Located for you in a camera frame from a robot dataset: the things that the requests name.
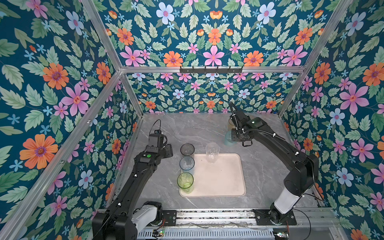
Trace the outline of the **beige plastic tray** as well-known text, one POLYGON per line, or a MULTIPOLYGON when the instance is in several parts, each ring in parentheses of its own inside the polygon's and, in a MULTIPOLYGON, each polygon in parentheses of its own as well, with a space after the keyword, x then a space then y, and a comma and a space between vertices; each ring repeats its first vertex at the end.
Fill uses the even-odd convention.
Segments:
POLYGON ((246 194, 242 161, 238 154, 219 154, 214 163, 207 161, 206 154, 195 154, 193 178, 190 188, 179 188, 182 197, 242 197, 246 194))

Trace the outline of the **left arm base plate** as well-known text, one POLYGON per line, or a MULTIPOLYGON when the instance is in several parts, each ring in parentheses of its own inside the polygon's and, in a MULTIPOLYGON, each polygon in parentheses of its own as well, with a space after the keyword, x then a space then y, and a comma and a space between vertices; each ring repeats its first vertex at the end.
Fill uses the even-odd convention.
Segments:
POLYGON ((176 210, 162 210, 157 213, 154 221, 149 223, 150 227, 164 227, 171 226, 174 227, 176 225, 178 212, 176 210))

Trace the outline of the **light blue tumbler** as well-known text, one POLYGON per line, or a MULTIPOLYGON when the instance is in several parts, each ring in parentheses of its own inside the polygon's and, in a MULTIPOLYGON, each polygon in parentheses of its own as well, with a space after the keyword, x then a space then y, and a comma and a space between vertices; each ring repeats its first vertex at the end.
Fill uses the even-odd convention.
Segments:
POLYGON ((181 168, 182 173, 190 173, 193 175, 195 170, 195 160, 190 156, 184 156, 180 160, 179 166, 181 168))

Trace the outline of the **tall yellow tumbler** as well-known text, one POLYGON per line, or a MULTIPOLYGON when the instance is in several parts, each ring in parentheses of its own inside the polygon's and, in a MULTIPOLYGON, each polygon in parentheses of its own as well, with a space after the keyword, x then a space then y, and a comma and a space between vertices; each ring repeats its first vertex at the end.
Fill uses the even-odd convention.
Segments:
POLYGON ((229 120, 228 120, 228 131, 231 131, 232 129, 236 129, 236 126, 233 123, 232 119, 229 118, 229 120))

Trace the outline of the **tall green faceted tumbler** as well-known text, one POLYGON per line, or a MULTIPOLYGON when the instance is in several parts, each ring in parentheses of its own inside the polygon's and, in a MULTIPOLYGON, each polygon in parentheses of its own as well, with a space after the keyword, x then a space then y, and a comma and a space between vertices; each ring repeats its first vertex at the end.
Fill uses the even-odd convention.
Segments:
POLYGON ((191 173, 183 172, 177 178, 179 189, 184 193, 191 193, 194 187, 194 176, 191 173))

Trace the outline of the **clear glass tumbler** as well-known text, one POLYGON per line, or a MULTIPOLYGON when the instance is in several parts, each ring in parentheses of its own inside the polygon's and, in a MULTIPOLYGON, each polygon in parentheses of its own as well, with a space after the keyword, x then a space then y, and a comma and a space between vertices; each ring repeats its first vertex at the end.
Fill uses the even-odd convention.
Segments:
POLYGON ((209 163, 215 163, 219 157, 220 146, 217 143, 211 142, 206 146, 206 158, 209 163))

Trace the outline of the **grey smoky tumbler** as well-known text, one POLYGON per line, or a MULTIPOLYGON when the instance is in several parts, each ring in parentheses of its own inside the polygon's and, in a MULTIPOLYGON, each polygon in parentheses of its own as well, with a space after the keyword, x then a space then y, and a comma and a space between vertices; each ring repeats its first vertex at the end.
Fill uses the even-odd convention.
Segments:
POLYGON ((195 147, 190 143, 186 143, 181 146, 180 152, 184 157, 194 158, 195 147))

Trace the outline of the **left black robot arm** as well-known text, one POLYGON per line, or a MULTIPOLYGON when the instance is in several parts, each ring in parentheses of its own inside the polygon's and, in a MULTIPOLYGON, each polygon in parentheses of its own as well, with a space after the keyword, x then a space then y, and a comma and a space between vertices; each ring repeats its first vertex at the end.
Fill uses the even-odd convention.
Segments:
POLYGON ((116 199, 103 213, 92 220, 94 240, 136 240, 150 223, 163 220, 163 207, 159 202, 147 201, 136 208, 139 197, 161 160, 173 156, 172 145, 147 146, 135 157, 131 175, 116 199))

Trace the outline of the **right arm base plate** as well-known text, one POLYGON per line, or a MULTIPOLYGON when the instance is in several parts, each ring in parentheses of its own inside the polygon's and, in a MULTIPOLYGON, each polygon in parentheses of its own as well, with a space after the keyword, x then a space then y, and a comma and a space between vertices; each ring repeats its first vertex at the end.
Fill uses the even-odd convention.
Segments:
POLYGON ((293 211, 281 214, 278 210, 253 209, 258 226, 296 226, 297 221, 293 211))

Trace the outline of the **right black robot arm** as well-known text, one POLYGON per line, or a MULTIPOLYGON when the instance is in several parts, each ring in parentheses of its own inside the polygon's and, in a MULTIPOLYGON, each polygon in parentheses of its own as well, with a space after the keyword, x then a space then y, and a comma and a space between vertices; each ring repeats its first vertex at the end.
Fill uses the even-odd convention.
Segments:
POLYGON ((230 116, 235 128, 232 129, 233 142, 241 142, 243 147, 251 146, 253 140, 270 150, 289 170, 284 178, 284 188, 272 203, 268 217, 273 224, 282 224, 296 203, 319 179, 319 158, 306 155, 279 136, 259 117, 251 119, 242 111, 230 116))

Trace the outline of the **teal dotted tumbler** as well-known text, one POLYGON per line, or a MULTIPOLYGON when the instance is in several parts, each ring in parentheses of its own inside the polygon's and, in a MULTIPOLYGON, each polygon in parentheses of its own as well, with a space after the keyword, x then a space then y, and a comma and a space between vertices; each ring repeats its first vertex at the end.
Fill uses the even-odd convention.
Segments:
POLYGON ((235 145, 237 142, 234 142, 232 140, 232 131, 228 131, 225 135, 225 145, 226 146, 233 146, 235 145))

